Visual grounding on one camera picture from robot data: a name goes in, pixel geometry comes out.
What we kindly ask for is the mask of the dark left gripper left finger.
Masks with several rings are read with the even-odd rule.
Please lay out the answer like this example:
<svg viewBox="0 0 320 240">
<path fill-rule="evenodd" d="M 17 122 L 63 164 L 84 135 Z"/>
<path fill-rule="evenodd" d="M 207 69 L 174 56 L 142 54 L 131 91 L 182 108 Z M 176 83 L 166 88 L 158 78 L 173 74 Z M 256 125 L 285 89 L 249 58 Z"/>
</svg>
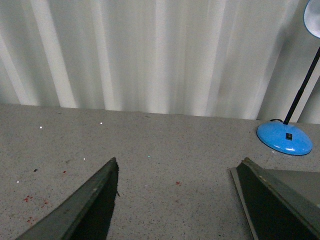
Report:
<svg viewBox="0 0 320 240">
<path fill-rule="evenodd" d="M 111 158 L 20 240 L 105 240 L 118 193 L 119 165 Z"/>
</svg>

